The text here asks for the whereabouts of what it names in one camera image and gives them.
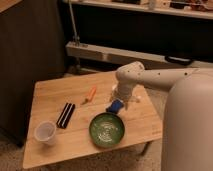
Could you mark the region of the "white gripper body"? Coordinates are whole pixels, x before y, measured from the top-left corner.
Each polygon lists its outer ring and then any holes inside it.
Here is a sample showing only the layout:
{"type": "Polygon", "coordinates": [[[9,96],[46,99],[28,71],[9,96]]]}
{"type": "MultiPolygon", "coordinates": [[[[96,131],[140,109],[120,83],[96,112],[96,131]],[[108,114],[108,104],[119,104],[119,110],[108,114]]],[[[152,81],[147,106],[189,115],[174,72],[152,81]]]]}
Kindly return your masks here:
{"type": "Polygon", "coordinates": [[[116,87],[116,97],[124,102],[128,102],[132,97],[133,89],[135,84],[119,82],[116,87]]]}

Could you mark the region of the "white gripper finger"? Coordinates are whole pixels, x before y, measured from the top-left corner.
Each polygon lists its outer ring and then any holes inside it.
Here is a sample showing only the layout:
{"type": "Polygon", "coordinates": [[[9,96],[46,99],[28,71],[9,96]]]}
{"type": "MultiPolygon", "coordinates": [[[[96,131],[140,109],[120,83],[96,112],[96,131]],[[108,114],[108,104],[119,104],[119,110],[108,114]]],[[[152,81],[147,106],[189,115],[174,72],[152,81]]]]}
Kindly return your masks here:
{"type": "Polygon", "coordinates": [[[112,102],[112,101],[114,101],[116,99],[117,99],[116,93],[115,92],[111,92],[110,98],[109,98],[109,102],[112,102]]]}
{"type": "Polygon", "coordinates": [[[124,107],[125,107],[125,109],[128,109],[128,108],[129,108],[129,105],[130,105],[130,100],[124,102],[124,107]]]}

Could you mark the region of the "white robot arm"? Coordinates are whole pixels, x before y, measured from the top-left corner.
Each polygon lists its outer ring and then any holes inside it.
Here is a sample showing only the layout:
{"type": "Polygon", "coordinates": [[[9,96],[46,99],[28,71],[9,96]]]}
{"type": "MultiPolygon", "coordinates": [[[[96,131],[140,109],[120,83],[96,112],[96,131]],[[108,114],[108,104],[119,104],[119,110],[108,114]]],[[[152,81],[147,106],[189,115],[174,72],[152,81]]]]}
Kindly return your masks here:
{"type": "Polygon", "coordinates": [[[213,171],[213,68],[147,70],[132,62],[115,71],[113,95],[127,102],[137,85],[169,92],[161,171],[213,171]]]}

